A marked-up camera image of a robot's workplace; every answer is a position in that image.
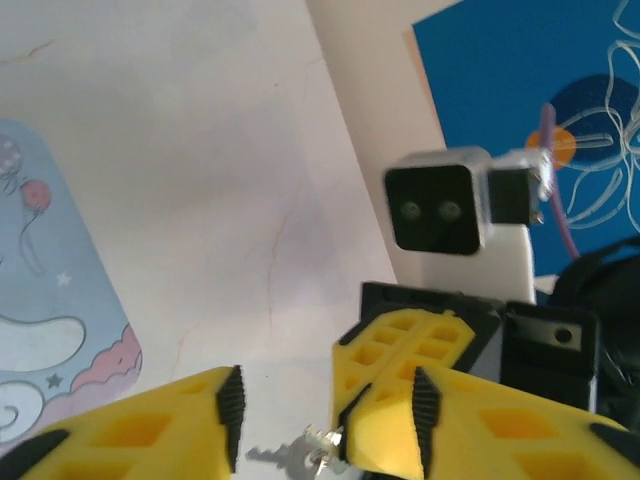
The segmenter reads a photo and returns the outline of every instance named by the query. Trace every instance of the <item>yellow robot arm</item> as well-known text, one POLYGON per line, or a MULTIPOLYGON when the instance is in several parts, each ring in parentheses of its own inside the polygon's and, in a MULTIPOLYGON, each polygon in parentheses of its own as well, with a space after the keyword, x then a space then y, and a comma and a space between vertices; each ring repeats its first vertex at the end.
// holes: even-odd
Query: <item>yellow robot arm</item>
POLYGON ((453 312, 378 316, 334 346, 342 460, 406 480, 631 480, 640 437, 453 367, 482 332, 453 312))
POLYGON ((0 459, 2 480, 228 480, 245 398, 221 367, 51 425, 0 459))

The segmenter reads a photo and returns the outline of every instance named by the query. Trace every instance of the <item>black sensor face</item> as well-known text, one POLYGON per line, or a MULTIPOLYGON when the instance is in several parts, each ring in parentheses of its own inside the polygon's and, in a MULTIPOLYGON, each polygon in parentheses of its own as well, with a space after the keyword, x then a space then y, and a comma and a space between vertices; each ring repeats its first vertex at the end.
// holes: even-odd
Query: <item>black sensor face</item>
POLYGON ((480 249, 471 171, 463 165, 398 168, 384 179, 403 250, 473 255, 480 249))

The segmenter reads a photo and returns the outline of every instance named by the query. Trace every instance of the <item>orange circle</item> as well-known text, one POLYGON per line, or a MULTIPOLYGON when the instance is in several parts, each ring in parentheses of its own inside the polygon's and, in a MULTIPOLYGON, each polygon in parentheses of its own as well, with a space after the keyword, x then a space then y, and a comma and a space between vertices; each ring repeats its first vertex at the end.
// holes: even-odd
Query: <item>orange circle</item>
MULTIPOLYGON (((540 131, 536 130, 527 138, 526 147, 536 148, 539 146, 540 131)), ((557 170, 566 167, 576 154, 576 139, 571 133, 562 127, 553 130, 553 148, 555 153, 555 166, 557 170)))

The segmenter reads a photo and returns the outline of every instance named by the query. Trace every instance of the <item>blue poster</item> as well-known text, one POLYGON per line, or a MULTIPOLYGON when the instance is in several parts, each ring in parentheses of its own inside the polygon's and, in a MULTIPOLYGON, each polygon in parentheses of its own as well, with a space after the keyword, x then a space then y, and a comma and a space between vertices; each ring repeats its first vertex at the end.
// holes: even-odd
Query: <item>blue poster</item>
MULTIPOLYGON (((556 109, 556 171, 580 252, 640 232, 640 1, 464 0, 414 25, 448 147, 534 146, 556 109)), ((570 262, 549 205, 537 276, 570 262)))
POLYGON ((0 119, 0 456, 108 402, 140 345, 44 140, 0 119))

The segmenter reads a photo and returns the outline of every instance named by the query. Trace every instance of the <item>star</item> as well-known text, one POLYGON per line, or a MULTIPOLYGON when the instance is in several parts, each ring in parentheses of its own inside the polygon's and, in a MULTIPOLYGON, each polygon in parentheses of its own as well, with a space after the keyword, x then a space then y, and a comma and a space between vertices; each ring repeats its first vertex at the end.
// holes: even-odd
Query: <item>star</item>
POLYGON ((52 376, 47 377, 47 383, 49 384, 49 388, 60 387, 61 381, 62 381, 62 377, 59 377, 57 373, 54 373, 52 376))
POLYGON ((58 275, 59 287, 66 287, 67 285, 69 285, 69 282, 71 282, 71 275, 69 275, 67 272, 62 272, 58 275))

